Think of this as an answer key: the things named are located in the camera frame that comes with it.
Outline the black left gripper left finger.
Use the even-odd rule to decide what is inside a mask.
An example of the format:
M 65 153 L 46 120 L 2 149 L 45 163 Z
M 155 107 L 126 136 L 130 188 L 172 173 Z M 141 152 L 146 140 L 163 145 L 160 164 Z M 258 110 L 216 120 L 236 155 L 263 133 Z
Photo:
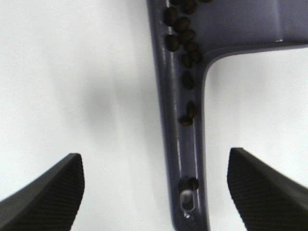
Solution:
M 69 231 L 85 189 L 82 157 L 68 154 L 0 203 L 2 231 Z

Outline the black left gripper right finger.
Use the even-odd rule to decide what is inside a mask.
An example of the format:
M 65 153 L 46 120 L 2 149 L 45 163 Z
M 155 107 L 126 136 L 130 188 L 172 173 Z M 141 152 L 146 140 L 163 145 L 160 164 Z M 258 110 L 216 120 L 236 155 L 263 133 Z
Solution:
M 243 148 L 231 148 L 227 183 L 247 230 L 308 229 L 308 189 Z

